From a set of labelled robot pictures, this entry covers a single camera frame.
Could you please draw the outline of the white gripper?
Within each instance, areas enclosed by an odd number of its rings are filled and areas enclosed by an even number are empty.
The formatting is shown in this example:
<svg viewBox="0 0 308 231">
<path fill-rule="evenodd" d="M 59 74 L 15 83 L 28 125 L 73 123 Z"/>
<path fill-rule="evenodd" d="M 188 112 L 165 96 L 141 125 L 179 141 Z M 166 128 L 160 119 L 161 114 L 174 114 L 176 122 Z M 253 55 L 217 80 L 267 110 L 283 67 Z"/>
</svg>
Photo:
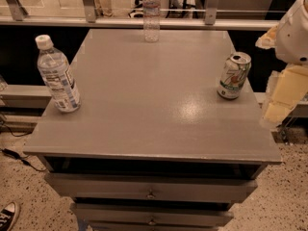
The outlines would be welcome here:
<svg viewBox="0 0 308 231">
<path fill-rule="evenodd" d="M 275 48 L 276 57 L 287 63 L 268 79 L 260 125 L 275 128 L 294 110 L 308 92 L 308 12 L 306 0 L 295 0 L 278 26 L 257 39 L 261 49 Z"/>
</svg>

